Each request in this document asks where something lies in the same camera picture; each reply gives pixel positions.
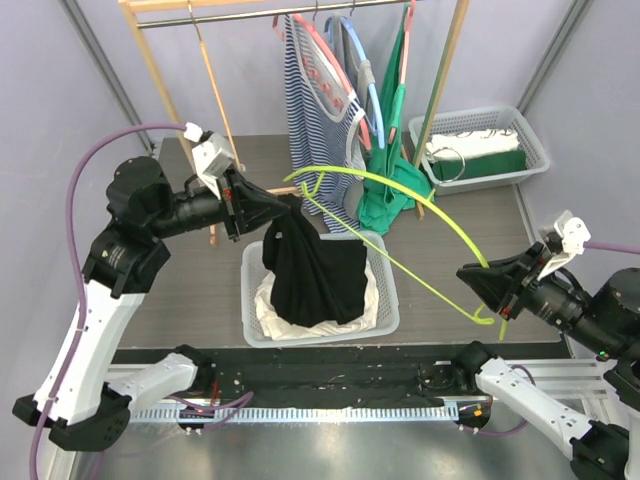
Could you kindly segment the lime green hanger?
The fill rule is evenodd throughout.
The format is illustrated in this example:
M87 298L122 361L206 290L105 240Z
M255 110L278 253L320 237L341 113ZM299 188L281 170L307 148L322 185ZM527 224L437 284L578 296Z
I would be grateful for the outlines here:
M320 214L332 233L366 230L384 235L400 212L421 205L432 211L464 242L483 267L488 261L478 245L431 200L431 189L423 174L401 159L390 174L376 163L379 150L366 157L333 152L319 145L290 144L292 180L302 192L303 204Z

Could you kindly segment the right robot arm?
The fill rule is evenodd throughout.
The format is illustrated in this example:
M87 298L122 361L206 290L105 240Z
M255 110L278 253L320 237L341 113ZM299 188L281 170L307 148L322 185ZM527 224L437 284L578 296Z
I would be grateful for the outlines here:
M594 386L614 394L625 408L624 426L582 414L544 387L522 376L515 364L474 341L451 361L457 391L493 396L550 440L578 479L636 479L639 476L639 270L612 274L589 294L567 264L590 241L538 242L516 256L469 263L457 271L482 302L503 320L524 311L590 352L589 358L549 359L543 370L554 380L575 383L578 370L594 374Z

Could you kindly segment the grey tank top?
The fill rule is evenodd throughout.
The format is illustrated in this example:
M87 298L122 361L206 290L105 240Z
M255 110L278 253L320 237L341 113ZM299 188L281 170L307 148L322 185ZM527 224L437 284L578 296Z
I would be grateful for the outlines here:
M325 23L325 32L334 56L356 90L361 105L366 106L371 97L369 87L375 85L375 78L355 28L346 17L333 15Z

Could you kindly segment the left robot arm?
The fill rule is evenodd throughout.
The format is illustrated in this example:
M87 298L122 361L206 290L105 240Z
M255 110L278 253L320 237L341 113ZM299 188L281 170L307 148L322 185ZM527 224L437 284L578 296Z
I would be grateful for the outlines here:
M216 182L220 194L208 187L175 193L150 157L118 166L106 190L111 220L81 272L85 297L49 377L36 393L16 400L14 416L48 429L50 441L65 451L103 452L133 414L175 393L200 399L211 391L213 361L188 345L122 380L107 381L106 374L126 326L170 257L165 239L221 224L236 240L290 210L231 165Z

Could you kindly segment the black tank top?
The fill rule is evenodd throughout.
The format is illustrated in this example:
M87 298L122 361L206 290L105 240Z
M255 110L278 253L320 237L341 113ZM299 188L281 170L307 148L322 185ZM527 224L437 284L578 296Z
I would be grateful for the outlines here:
M301 212L300 198L278 199L291 210L272 221L262 253L264 267L275 275L270 302L278 316L304 327L360 317L367 285L363 242L321 238Z

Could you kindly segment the blue hanger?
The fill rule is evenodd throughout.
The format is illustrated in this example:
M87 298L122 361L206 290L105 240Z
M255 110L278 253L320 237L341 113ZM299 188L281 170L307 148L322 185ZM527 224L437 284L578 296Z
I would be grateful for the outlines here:
M324 26L328 43L354 87L361 107L365 111L371 136L379 148L385 146L383 115L376 80L370 60L350 20L333 15Z

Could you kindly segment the yellow velvet hanger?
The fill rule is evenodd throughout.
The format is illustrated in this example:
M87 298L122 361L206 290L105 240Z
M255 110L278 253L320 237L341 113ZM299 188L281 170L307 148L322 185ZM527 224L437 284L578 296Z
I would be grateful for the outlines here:
M222 122L223 122L223 125L224 125L226 137L227 137L227 139L228 139L228 141L229 141L229 143L231 145L232 153L234 154L236 167L239 169L239 171L241 173L245 173L246 172L246 166L241 162L241 160L239 158L239 154L238 154L238 151L237 151L236 143L235 143L235 140L234 140L234 137L233 137L233 133L232 133L232 130L231 130L231 126L230 126L230 123L229 123L229 120L228 120L228 117L227 117L227 114L226 114L226 110L225 110L225 107L224 107L224 102L223 102L222 96L220 94L220 90L219 90L219 87L218 87L218 83L217 83L217 79L216 79L215 72L214 72L214 69L213 69L213 65L211 63L211 59L210 59L210 56L209 56L209 51L208 51L207 45L206 45L206 43L204 41L204 37L203 37L203 35L201 33L200 27L198 26L198 24L197 24L197 22L195 20L195 15L194 15L194 12L193 12L193 10L194 10L193 3L192 3L191 0L187 1L187 9L188 9L188 12L189 12L189 17L191 19L192 25L194 26L194 29L196 31L196 35L198 37L199 48L200 48L200 51L201 51L202 59L203 59L204 65L205 65L205 69L207 71L209 82L210 82L212 90L214 92L214 96L216 98L216 102L217 102L217 105L218 105L219 113L220 113L220 116L221 116L221 119L222 119Z

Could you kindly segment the blue white striped tank top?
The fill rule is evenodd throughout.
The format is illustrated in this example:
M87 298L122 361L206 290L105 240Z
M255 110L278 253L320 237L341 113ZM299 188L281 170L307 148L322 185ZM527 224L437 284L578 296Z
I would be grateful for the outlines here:
M300 63L303 40L301 27L292 32L293 14L284 18L284 88L289 143L319 145L333 152L354 155L361 150L358 134L364 129L365 112L356 98L343 111L328 104L316 90Z

